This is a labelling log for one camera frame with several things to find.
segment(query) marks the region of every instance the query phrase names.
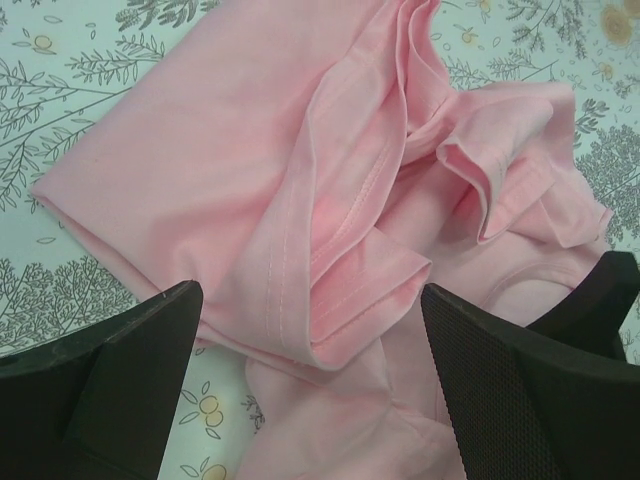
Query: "botanical pattern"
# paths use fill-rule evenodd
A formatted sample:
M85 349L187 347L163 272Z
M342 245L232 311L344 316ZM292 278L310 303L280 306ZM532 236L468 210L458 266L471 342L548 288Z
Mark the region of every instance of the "botanical pattern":
M131 294L90 257L49 270L16 269L0 259L0 354L65 335L135 304Z
M71 0L0 1L0 355L135 304L29 187L221 0L85 3L101 13L75 15ZM576 163L616 211L609 241L640 257L640 0L441 3L431 40L455 88L573 87ZM639 319L636 302L622 339L640 364ZM211 352L192 355L160 480L233 478L228 452L265 424L240 380L242 359Z

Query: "pink shirt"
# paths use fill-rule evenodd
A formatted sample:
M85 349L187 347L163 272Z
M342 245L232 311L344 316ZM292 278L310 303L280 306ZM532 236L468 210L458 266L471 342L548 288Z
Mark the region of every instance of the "pink shirt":
M228 2L34 187L139 298L202 284L267 419L236 480L464 478L422 286L525 325L607 248L571 89L456 92L437 6Z

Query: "white tablecloth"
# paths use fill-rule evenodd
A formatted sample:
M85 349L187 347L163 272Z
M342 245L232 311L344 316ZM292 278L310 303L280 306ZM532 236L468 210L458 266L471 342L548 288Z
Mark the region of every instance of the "white tablecloth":
M133 304L28 189L219 3L0 0L0 355ZM573 85L577 164L617 212L612 245L640 255L640 0L443 1L432 40L459 89ZM622 330L636 363L639 318ZM160 479L233 478L263 421L243 359L195 351Z

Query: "floral tablecloth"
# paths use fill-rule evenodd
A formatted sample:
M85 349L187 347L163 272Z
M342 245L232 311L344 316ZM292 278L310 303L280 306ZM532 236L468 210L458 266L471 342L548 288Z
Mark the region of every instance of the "floral tablecloth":
M0 355L133 305L29 187L220 1L0 0ZM443 1L432 40L458 89L573 86L576 162L640 255L640 0ZM622 333L640 363L640 304ZM233 352L194 351L160 479L233 478L264 422L242 378Z

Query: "pink fabric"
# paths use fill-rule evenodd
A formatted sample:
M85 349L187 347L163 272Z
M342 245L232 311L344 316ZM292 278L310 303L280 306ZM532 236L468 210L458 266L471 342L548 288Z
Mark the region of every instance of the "pink fabric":
M464 478L422 286L525 325L607 248L571 89L454 91L437 5L226 2L33 190L139 298L202 284L267 419L237 480Z

